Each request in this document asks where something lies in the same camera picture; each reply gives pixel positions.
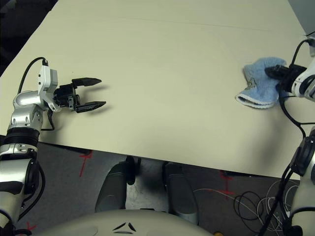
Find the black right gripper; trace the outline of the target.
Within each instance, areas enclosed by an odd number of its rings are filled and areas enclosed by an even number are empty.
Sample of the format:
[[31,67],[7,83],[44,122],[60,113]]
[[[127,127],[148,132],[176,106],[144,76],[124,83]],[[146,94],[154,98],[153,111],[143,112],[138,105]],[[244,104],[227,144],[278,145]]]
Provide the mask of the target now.
[[285,67],[284,65],[275,65],[269,68],[265,68],[266,75],[272,79],[278,79],[280,82],[276,86],[278,91],[286,91],[293,93],[292,85],[297,77],[306,71],[306,67],[300,65],[290,65]]

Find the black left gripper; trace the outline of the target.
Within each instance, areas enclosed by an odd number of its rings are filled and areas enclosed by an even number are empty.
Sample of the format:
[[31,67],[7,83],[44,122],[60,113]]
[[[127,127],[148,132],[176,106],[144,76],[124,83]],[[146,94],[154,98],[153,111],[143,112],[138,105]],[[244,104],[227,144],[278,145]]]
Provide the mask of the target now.
[[84,113],[98,109],[106,104],[106,101],[93,101],[80,105],[80,97],[76,94],[77,87],[93,86],[101,83],[102,80],[91,77],[72,79],[72,83],[62,85],[54,92],[54,101],[60,107],[67,107],[76,113]]

